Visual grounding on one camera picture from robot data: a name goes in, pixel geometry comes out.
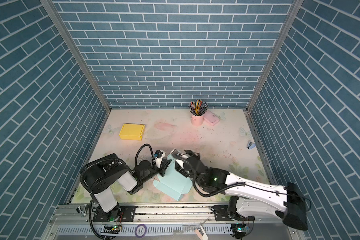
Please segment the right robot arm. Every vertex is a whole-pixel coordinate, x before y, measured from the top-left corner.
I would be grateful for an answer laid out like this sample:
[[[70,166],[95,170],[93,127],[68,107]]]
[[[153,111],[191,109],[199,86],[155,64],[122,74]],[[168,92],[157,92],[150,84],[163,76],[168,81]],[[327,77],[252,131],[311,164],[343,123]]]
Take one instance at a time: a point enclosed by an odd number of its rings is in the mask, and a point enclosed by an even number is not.
[[[229,196],[229,219],[246,221],[260,216],[279,218],[290,228],[307,231],[307,212],[311,201],[294,183],[286,186],[263,184],[234,173],[205,166],[200,154],[190,150],[173,150],[176,170],[192,180],[196,192],[210,198],[218,194]]]

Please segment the light blue paper box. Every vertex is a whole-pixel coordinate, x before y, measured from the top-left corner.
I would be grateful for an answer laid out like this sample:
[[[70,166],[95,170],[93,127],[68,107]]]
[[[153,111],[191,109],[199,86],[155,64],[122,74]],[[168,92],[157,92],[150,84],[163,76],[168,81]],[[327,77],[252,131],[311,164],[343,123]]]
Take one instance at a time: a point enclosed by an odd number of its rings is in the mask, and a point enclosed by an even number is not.
[[[192,181],[175,169],[176,160],[171,155],[168,156],[168,160],[171,160],[171,163],[167,167],[164,177],[159,175],[159,180],[154,180],[153,184],[162,193],[179,201],[185,194],[190,192],[193,186]]]

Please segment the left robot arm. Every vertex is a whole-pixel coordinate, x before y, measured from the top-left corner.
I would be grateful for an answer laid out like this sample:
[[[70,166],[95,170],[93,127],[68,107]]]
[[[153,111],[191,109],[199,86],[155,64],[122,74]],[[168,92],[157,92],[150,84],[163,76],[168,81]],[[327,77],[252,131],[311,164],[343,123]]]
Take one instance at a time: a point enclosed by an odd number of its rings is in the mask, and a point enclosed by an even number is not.
[[[156,175],[165,175],[171,160],[166,158],[165,152],[162,151],[156,151],[153,157],[151,161],[141,161],[131,170],[116,154],[110,154],[81,168],[81,185],[104,213],[116,211],[119,203],[113,195],[111,185],[119,183],[124,190],[133,195],[142,189],[148,180]]]

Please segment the yellow paper box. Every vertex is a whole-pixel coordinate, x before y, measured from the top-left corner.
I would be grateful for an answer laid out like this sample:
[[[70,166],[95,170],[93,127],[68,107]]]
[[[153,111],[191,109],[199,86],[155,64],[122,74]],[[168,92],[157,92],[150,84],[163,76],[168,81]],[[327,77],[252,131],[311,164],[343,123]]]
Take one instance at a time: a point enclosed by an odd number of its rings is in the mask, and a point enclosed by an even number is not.
[[[145,125],[123,124],[119,137],[122,140],[141,141],[145,132]]]

